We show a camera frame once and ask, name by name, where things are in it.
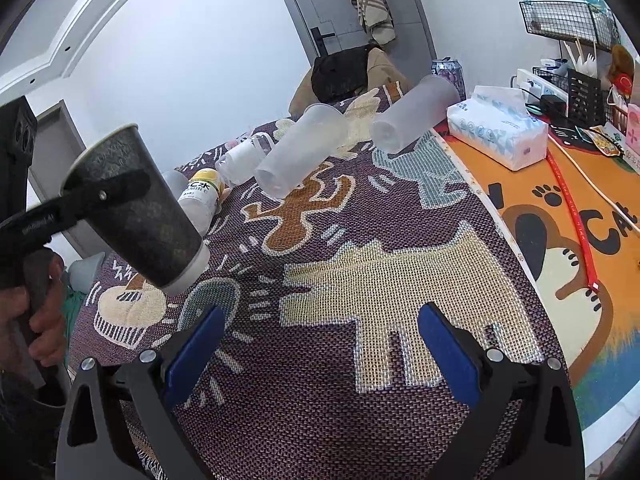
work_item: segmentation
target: red strap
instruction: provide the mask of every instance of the red strap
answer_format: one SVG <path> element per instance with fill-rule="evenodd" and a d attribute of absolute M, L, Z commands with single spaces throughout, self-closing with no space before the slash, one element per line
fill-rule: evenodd
<path fill-rule="evenodd" d="M 593 263 L 593 255 L 591 254 L 591 247 L 587 240 L 582 218 L 580 218 L 580 213 L 578 213 L 578 208 L 575 206 L 574 198 L 569 192 L 569 188 L 566 185 L 566 181 L 562 176 L 560 168 L 558 168 L 558 164 L 556 163 L 554 156 L 551 155 L 551 150 L 546 150 L 546 161 L 549 163 L 549 166 L 551 166 L 551 171 L 554 172 L 556 180 L 558 181 L 558 186 L 560 186 L 560 189 L 562 190 L 564 201 L 569 206 L 569 213 L 574 221 L 575 232 L 578 235 L 580 247 L 582 248 L 582 257 L 584 258 L 584 264 L 587 267 L 587 286 L 593 292 L 598 293 L 598 275 L 596 274 L 596 267 Z"/>

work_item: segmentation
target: door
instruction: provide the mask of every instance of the door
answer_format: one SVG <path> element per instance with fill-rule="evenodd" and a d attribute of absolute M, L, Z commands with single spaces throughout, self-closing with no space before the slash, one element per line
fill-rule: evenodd
<path fill-rule="evenodd" d="M 311 63 L 318 56 L 369 41 L 351 0 L 284 1 Z M 431 73 L 431 61 L 435 56 L 422 4 L 419 0 L 386 1 L 394 21 L 396 38 L 383 49 L 396 68 L 417 83 Z"/>
<path fill-rule="evenodd" d="M 60 185 L 76 158 L 86 149 L 65 102 L 41 113 L 29 168 L 29 183 L 40 202 L 60 196 Z M 81 258 L 110 253 L 111 248 L 84 220 L 63 233 Z"/>

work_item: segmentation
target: door frame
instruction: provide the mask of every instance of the door frame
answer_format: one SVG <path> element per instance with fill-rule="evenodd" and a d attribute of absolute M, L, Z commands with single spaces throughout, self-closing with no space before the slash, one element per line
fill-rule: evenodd
<path fill-rule="evenodd" d="M 289 14 L 291 16 L 291 19 L 293 20 L 293 24 L 296 27 L 296 31 L 298 32 L 298 36 L 300 37 L 300 41 L 302 42 L 302 48 L 305 51 L 306 57 L 309 60 L 309 63 L 313 65 L 316 57 L 320 56 L 320 53 L 318 52 L 316 42 L 311 36 L 309 28 L 306 25 L 304 16 L 300 11 L 300 7 L 298 6 L 296 0 L 284 0 L 284 3 L 289 10 Z M 431 37 L 431 31 L 427 22 L 427 15 L 424 12 L 422 1 L 415 0 L 415 6 L 418 8 L 420 21 L 422 22 L 422 27 L 427 38 L 427 44 L 429 45 L 431 59 L 438 59 L 438 57 L 436 56 L 436 49 L 433 44 L 433 38 Z"/>

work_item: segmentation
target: tissue pack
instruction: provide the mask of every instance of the tissue pack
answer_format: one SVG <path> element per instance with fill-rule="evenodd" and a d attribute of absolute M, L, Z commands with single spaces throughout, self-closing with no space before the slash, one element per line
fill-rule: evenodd
<path fill-rule="evenodd" d="M 511 171 L 546 157 L 548 125 L 525 108 L 522 90 L 476 86 L 471 99 L 447 109 L 449 132 Z"/>

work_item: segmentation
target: brown figure pattern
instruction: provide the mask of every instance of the brown figure pattern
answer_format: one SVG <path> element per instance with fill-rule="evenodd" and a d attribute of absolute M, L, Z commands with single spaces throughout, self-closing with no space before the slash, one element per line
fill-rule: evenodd
<path fill-rule="evenodd" d="M 276 226 L 269 231 L 262 242 L 262 251 L 265 254 L 281 256 L 298 250 L 313 234 L 314 228 L 308 220 L 309 216 L 343 210 L 355 190 L 356 181 L 351 175 L 334 178 L 334 192 L 329 197 L 322 196 L 325 182 L 319 178 L 319 175 L 333 166 L 330 162 L 323 162 L 286 198 L 278 200 L 280 205 L 273 209 L 263 211 L 262 202 L 255 202 L 242 208 L 245 222 L 276 221 Z"/>

